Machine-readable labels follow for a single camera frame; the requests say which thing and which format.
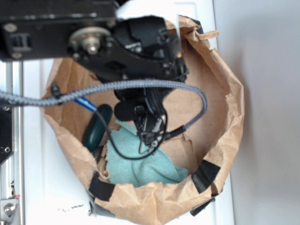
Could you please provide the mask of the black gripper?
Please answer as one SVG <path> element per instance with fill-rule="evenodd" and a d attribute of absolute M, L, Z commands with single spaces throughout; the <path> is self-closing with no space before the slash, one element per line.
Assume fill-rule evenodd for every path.
<path fill-rule="evenodd" d="M 171 80 L 183 82 L 187 67 L 180 40 L 169 31 L 163 18 L 147 16 L 121 21 L 105 38 L 107 53 L 102 57 L 98 79 L 102 83 L 123 80 Z M 139 88 L 115 91 L 118 120 L 133 121 L 140 140 L 156 147 L 166 129 L 163 100 L 170 88 Z"/>

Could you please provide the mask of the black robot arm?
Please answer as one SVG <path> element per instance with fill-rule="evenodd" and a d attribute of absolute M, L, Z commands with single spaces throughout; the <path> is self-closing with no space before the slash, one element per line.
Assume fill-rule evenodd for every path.
<path fill-rule="evenodd" d="M 97 91 L 115 92 L 116 117 L 155 147 L 188 128 L 166 131 L 163 100 L 188 72 L 167 23 L 179 25 L 169 0 L 3 0 L 0 58 L 72 58 L 101 81 Z"/>

